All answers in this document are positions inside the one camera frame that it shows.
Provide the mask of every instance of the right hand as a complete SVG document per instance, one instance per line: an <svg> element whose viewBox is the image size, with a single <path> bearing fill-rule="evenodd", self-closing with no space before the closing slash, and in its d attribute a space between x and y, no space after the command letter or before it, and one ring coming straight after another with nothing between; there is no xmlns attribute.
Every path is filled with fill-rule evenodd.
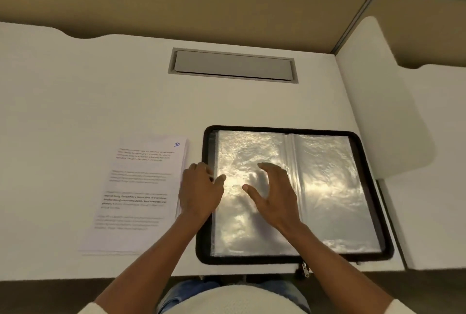
<svg viewBox="0 0 466 314"><path fill-rule="evenodd" d="M253 199L257 211L265 221L286 236L302 225L299 218L296 194L291 187L288 173L272 163L258 163L268 176L268 198L263 198L255 187L243 185L243 190Z"/></svg>

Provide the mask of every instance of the zipper pull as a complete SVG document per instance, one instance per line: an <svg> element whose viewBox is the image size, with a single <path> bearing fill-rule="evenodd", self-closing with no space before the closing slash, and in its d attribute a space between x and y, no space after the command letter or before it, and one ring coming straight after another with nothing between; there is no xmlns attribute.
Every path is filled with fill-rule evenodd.
<svg viewBox="0 0 466 314"><path fill-rule="evenodd" d="M309 278L308 264L306 264L306 263L303 261L301 265L302 265L302 271L304 272L305 278Z"/></svg>

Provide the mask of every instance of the left hand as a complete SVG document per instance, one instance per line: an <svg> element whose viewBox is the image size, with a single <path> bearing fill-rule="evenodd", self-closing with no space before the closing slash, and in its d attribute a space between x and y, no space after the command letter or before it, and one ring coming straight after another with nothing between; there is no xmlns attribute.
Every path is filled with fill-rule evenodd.
<svg viewBox="0 0 466 314"><path fill-rule="evenodd" d="M182 213L195 217L201 224L220 204L226 179L222 174L212 182L209 175L212 175L212 170L204 162L191 164L183 172L178 194Z"/></svg>

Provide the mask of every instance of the jeans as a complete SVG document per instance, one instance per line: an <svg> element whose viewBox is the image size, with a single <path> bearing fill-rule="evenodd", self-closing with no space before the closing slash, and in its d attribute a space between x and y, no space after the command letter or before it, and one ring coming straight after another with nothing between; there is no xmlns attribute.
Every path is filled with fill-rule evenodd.
<svg viewBox="0 0 466 314"><path fill-rule="evenodd" d="M302 295L299 289L296 288L289 281L275 280L266 281L261 284L244 284L245 286L255 286L258 288L265 289L276 293L282 297L285 297L300 307L307 314L311 313L306 298ZM196 294L208 291L213 288L221 287L217 282L203 282L201 280L187 280L174 285L165 297L162 299L160 304L157 306L157 314L163 314L167 310L173 308L175 305L187 300Z"/></svg>

